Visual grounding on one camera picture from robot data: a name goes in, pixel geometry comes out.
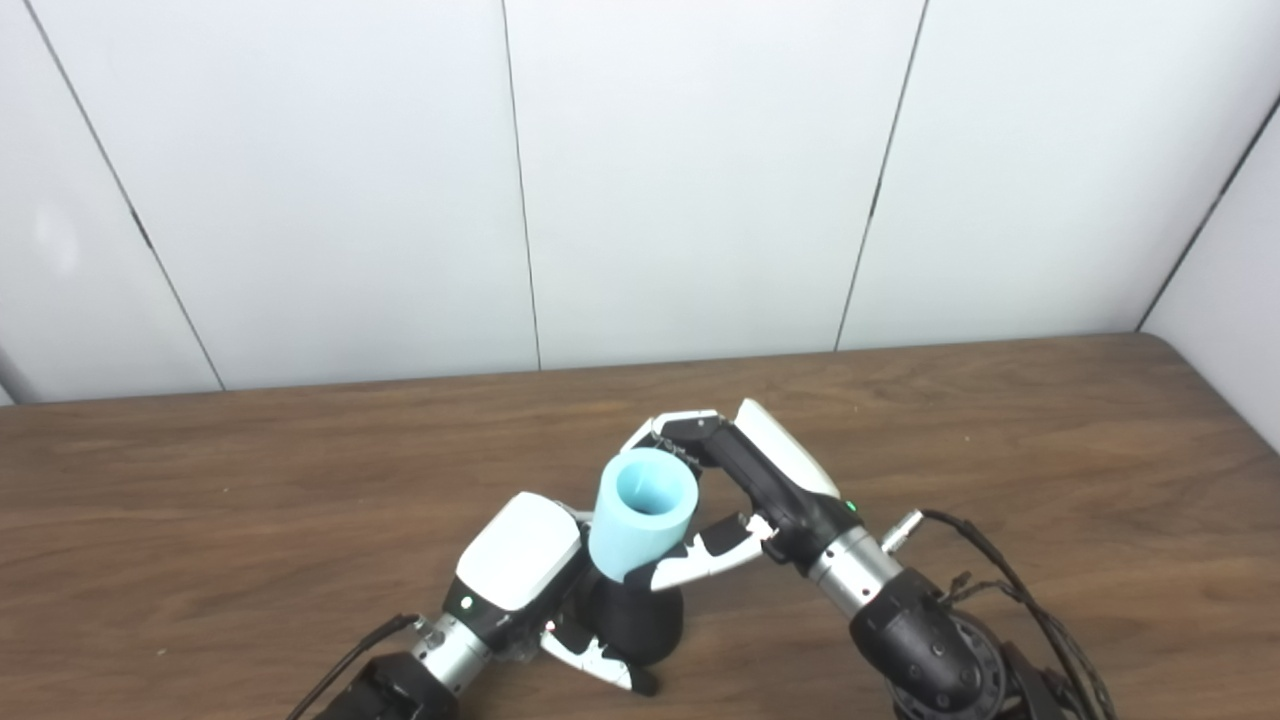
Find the white and black right hand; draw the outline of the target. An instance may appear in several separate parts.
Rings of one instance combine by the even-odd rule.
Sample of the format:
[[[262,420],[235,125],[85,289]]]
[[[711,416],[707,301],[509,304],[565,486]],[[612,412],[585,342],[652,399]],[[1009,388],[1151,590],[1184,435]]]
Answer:
[[[631,591],[667,591],[762,556],[808,574],[822,559],[868,537],[828,473],[753,398],[745,398],[733,418],[716,410],[653,416],[623,448],[660,451],[696,478],[719,469],[751,506],[626,571],[622,583]]]

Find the white and black left hand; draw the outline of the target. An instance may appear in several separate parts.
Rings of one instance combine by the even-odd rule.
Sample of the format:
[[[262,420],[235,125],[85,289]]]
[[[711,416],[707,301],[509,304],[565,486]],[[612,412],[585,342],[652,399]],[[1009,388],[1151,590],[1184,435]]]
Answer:
[[[588,575],[584,514],[531,492],[512,497],[461,553],[434,628],[415,653],[453,697],[493,661],[544,651],[630,693],[658,680],[566,614]]]

